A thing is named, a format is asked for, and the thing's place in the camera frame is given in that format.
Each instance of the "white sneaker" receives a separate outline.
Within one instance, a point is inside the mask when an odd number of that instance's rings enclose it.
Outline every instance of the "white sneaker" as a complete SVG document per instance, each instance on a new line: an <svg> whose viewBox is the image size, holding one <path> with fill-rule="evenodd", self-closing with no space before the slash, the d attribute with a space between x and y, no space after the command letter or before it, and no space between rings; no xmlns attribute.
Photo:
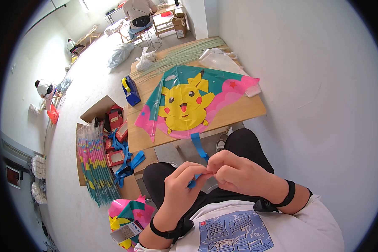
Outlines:
<svg viewBox="0 0 378 252"><path fill-rule="evenodd" d="M174 163L174 162L169 162L169 163L170 163L170 165L172 165L175 169L179 167L179 165L177 165L177 164Z"/></svg>
<svg viewBox="0 0 378 252"><path fill-rule="evenodd" d="M216 143L216 152L222 151L225 146L225 141L223 139L220 139Z"/></svg>

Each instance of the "blue tape dispenser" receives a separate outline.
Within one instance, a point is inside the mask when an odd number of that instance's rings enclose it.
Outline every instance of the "blue tape dispenser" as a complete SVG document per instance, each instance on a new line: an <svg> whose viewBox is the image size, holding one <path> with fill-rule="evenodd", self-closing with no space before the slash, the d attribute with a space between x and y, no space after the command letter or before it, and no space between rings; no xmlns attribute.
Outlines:
<svg viewBox="0 0 378 252"><path fill-rule="evenodd" d="M139 92L137 91L136 83L130 78L130 76L126 76L121 80L122 82L122 87L123 91L125 92L126 95L126 100L127 102L131 105L134 106L137 103L139 103L140 100L140 95Z"/></svg>

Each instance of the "wrist strap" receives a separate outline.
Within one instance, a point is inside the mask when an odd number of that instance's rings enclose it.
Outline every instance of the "wrist strap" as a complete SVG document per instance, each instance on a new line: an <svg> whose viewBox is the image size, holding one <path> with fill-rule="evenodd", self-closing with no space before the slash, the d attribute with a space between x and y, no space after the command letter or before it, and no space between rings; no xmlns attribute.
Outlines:
<svg viewBox="0 0 378 252"><path fill-rule="evenodd" d="M288 205L288 204L294 199L294 194L295 194L295 183L292 182L292 181L288 181L287 179L285 179L285 181L287 181L287 183L288 183L288 185L289 185L289 193L288 193L287 196L284 198L284 200L283 200L282 203L279 203L279 204L272 204L272 205L275 206L275 207L286 206L286 205Z"/></svg>
<svg viewBox="0 0 378 252"><path fill-rule="evenodd" d="M161 232L154 226L153 218L150 221L150 228L154 234L164 237L165 239L174 239L173 243L175 243L179 237L184 236L187 232L189 232L192 227L193 221L191 221L189 218L182 218L178 221L178 224L174 230Z"/></svg>
<svg viewBox="0 0 378 252"><path fill-rule="evenodd" d="M176 230L178 229L178 226L176 226L175 230L161 232L160 230L156 229L153 223L153 218L151 218L150 228L151 231L158 236L164 237L165 239L174 239L176 236Z"/></svg>

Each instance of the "blue ribbon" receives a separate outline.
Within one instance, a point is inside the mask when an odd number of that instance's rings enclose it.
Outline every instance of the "blue ribbon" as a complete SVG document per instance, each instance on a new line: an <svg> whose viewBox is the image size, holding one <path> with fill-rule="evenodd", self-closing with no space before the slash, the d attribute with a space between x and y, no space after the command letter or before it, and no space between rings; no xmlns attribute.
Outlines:
<svg viewBox="0 0 378 252"><path fill-rule="evenodd" d="M115 172L116 179L115 184L119 184L119 187L123 187L123 180L125 177L130 176L133 174L133 170L146 159L146 156L144 155L144 152L141 150L137 153L137 155L131 159L132 154L129 152L129 146L126 141L120 144L121 149L123 150L123 154L125 155L125 158L123 159L122 166Z"/></svg>
<svg viewBox="0 0 378 252"><path fill-rule="evenodd" d="M122 150L123 144L121 144L115 136L117 130L118 129L115 129L114 131L112 131L112 133L109 134L108 138L112 139L112 147L115 148L115 150Z"/></svg>
<svg viewBox="0 0 378 252"><path fill-rule="evenodd" d="M193 133L190 135L193 145L196 147L197 152L199 153L200 157L204 158L206 162L209 161L209 156L207 155L206 152L204 152L202 143L200 142L200 135L199 133ZM188 188L193 188L196 186L196 179L202 174L195 174L195 179L189 181Z"/></svg>

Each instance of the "packaged kite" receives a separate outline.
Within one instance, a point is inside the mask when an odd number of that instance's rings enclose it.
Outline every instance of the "packaged kite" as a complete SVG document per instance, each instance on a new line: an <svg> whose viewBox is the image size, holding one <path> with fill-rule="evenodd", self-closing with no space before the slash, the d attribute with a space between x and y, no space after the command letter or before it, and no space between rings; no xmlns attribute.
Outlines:
<svg viewBox="0 0 378 252"><path fill-rule="evenodd" d="M258 82L237 73L176 65L164 73L135 125L146 130L153 142L156 128L174 138L191 138Z"/></svg>
<svg viewBox="0 0 378 252"><path fill-rule="evenodd" d="M137 200L118 199L111 203L111 207L108 210L112 232L122 227L129 227L129 225L133 227L122 230L122 235L114 236L111 234L115 241L117 240L116 237L123 240L119 242L119 245L128 252L134 251L135 245L139 242L138 233L150 223L151 215L155 210L154 207L147 205L145 201L145 196L140 196Z"/></svg>

